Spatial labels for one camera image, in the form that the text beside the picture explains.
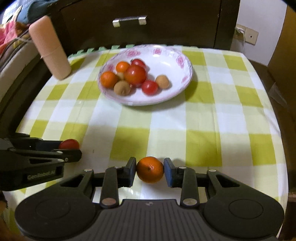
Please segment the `red cherry tomato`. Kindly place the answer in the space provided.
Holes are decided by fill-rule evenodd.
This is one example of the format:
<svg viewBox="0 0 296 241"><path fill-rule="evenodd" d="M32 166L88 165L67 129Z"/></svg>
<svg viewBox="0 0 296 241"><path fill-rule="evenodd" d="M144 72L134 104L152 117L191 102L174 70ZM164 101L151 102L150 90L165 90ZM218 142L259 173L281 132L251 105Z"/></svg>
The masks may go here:
<svg viewBox="0 0 296 241"><path fill-rule="evenodd" d="M79 150L80 144L76 139L70 138L64 140L59 145L60 150Z"/></svg>
<svg viewBox="0 0 296 241"><path fill-rule="evenodd" d="M141 59L132 59L132 61L130 62L131 65L137 65L140 66L144 69L147 68L146 64L144 63L144 61L142 61Z"/></svg>
<svg viewBox="0 0 296 241"><path fill-rule="evenodd" d="M145 95L155 95L158 92L158 84L152 80L146 80L142 84L142 92Z"/></svg>

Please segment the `large orange tangerine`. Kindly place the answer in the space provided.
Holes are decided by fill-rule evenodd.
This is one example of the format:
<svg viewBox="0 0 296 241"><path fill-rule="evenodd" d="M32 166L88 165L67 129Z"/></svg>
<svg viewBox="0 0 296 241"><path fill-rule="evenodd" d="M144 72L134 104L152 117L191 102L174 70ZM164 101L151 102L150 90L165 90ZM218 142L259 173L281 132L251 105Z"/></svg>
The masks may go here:
<svg viewBox="0 0 296 241"><path fill-rule="evenodd" d="M155 157L145 157L138 161L136 166L137 176L145 183L154 184L164 175L164 165Z"/></svg>

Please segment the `small orange tangerine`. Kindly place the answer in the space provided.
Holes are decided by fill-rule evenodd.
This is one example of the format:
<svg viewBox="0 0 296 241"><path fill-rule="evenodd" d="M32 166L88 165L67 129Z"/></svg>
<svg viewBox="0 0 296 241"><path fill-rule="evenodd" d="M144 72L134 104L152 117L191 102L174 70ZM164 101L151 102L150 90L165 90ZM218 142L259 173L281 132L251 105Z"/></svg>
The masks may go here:
<svg viewBox="0 0 296 241"><path fill-rule="evenodd" d="M115 69L117 73L125 73L126 70L130 67L130 64L126 61L120 61L117 63Z"/></svg>
<svg viewBox="0 0 296 241"><path fill-rule="evenodd" d="M102 73L99 80L104 88L113 89L118 82L118 76L112 71L106 71Z"/></svg>

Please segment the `brown longan fruit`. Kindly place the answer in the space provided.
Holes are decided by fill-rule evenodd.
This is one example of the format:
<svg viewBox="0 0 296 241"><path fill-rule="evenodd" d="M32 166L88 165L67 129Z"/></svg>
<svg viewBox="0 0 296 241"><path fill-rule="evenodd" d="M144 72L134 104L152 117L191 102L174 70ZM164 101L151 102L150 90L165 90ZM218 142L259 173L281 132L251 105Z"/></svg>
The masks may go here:
<svg viewBox="0 0 296 241"><path fill-rule="evenodd" d="M130 84L124 80L117 82L113 89L113 92L119 96L127 96L129 95L130 91Z"/></svg>
<svg viewBox="0 0 296 241"><path fill-rule="evenodd" d="M165 75L159 75L156 77L155 82L161 89L168 89L171 85L169 79Z"/></svg>
<svg viewBox="0 0 296 241"><path fill-rule="evenodd" d="M116 73L116 75L118 77L118 80L124 80L125 79L123 72L118 72L118 73Z"/></svg>

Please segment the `large red tomato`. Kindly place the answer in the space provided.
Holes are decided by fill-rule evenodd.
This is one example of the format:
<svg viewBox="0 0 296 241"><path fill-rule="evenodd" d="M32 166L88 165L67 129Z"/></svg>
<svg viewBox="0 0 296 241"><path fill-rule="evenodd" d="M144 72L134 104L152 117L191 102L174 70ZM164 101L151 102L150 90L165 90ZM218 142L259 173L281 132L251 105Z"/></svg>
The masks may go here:
<svg viewBox="0 0 296 241"><path fill-rule="evenodd" d="M147 72L140 66L130 65L124 73L124 77L129 84L139 87L147 80Z"/></svg>

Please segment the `green white checkered tablecloth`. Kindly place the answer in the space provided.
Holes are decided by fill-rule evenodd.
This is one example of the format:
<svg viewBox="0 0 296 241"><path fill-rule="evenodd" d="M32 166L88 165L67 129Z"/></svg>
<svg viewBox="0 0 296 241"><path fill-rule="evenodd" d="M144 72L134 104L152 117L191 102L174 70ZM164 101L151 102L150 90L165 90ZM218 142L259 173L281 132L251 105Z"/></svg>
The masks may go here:
<svg viewBox="0 0 296 241"><path fill-rule="evenodd" d="M287 206L287 172L280 129L271 103L251 63L243 54L183 48L194 77L181 94L156 105L123 106L99 91L97 76L118 51L70 59L74 72L47 83L32 103L19 131L50 140L76 138L82 159L65 167L64 178L92 168L170 157L206 173L214 168ZM218 240L197 211L176 210L180 188L165 177L145 184L135 177L132 188L120 188L118 211L99 216L90 235L80 240ZM150 199L176 199L163 210Z"/></svg>

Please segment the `pink ribbed cylindrical container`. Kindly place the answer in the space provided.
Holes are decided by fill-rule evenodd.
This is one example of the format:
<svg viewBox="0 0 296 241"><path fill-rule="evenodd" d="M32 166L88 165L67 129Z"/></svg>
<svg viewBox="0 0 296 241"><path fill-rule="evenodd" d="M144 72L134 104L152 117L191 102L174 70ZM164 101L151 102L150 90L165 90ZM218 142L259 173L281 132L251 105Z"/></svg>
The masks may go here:
<svg viewBox="0 0 296 241"><path fill-rule="evenodd" d="M69 76L71 66L51 19L43 16L32 23L29 26L29 34L52 75L58 80Z"/></svg>

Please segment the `green foam puzzle mat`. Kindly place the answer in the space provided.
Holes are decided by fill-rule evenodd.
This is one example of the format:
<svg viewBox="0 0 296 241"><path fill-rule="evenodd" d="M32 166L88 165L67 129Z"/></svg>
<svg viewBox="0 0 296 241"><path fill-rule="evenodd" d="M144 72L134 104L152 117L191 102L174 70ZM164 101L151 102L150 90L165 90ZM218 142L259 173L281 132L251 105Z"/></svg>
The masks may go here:
<svg viewBox="0 0 296 241"><path fill-rule="evenodd" d="M166 45L166 44L151 44L151 45L157 45L157 46L163 46L163 47L172 47L175 48L177 50L181 50L183 48L195 48L195 49L199 49L199 47L197 46L183 46L183 45ZM124 44L124 45L111 45L109 48L101 46L99 48L88 48L86 50L79 50L74 54L71 54L68 56L69 59L71 58L76 58L76 57L81 57L81 56L86 56L87 54L91 54L91 53L97 53L97 52L109 52L110 50L116 50L116 51L121 51L121 50L125 50L125 49L130 49L133 47L139 47L139 46L144 46L144 44L140 44L140 45L135 45L135 44Z"/></svg>

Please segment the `pink floral blanket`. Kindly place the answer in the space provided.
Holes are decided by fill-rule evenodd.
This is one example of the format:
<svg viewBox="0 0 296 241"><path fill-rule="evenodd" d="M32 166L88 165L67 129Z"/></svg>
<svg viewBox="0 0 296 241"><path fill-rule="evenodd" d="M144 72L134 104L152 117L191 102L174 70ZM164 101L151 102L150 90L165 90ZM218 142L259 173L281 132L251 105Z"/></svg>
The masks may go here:
<svg viewBox="0 0 296 241"><path fill-rule="evenodd" d="M29 25L17 22L17 21L9 21L5 24L1 24L1 51L2 55L3 51L6 47L16 41L20 43L22 40L27 40L29 38L29 34L24 34L21 37L21 34L25 33L29 28Z"/></svg>

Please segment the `white floral ceramic plate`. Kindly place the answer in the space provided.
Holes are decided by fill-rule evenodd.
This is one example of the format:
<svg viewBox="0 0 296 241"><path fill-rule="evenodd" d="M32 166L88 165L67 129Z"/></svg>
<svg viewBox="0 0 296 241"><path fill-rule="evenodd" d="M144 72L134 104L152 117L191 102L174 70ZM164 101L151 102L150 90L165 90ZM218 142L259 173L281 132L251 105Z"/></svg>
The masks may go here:
<svg viewBox="0 0 296 241"><path fill-rule="evenodd" d="M112 56L98 74L108 99L128 106L167 101L184 91L193 78L188 57L174 47L139 45Z"/></svg>

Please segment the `blue folded cloth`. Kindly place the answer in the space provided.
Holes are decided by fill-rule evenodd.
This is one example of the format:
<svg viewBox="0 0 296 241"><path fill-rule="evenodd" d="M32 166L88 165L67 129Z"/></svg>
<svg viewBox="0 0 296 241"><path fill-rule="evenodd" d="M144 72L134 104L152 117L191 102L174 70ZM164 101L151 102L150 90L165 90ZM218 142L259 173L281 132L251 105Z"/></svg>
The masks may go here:
<svg viewBox="0 0 296 241"><path fill-rule="evenodd" d="M46 15L47 8L55 2L56 0L19 1L22 9L17 21L26 25L31 24Z"/></svg>

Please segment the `brown wooden wardrobe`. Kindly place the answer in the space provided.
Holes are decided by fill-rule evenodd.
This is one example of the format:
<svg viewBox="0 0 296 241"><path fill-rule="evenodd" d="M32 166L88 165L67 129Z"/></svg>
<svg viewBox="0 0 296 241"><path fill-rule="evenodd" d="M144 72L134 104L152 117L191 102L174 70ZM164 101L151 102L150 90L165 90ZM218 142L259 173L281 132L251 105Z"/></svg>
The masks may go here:
<svg viewBox="0 0 296 241"><path fill-rule="evenodd" d="M268 64L290 110L295 113L295 11L287 7L276 49Z"/></svg>

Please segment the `dark wooden cabinet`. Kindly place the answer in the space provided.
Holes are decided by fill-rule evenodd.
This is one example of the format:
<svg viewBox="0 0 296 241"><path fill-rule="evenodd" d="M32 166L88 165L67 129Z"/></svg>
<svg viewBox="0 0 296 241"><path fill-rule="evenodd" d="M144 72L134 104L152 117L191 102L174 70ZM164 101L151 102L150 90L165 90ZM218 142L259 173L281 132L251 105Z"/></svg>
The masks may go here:
<svg viewBox="0 0 296 241"><path fill-rule="evenodd" d="M57 1L48 15L67 55L128 44L229 50L240 1Z"/></svg>

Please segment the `beige wall socket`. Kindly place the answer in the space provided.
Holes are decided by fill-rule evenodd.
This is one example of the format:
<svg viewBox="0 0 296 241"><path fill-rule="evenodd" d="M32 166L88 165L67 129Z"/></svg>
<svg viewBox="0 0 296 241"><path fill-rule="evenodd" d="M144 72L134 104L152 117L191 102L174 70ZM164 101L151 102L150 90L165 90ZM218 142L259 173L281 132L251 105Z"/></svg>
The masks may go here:
<svg viewBox="0 0 296 241"><path fill-rule="evenodd" d="M237 24L235 27L234 39L241 40L244 43L255 45L258 35L259 32L243 25Z"/></svg>

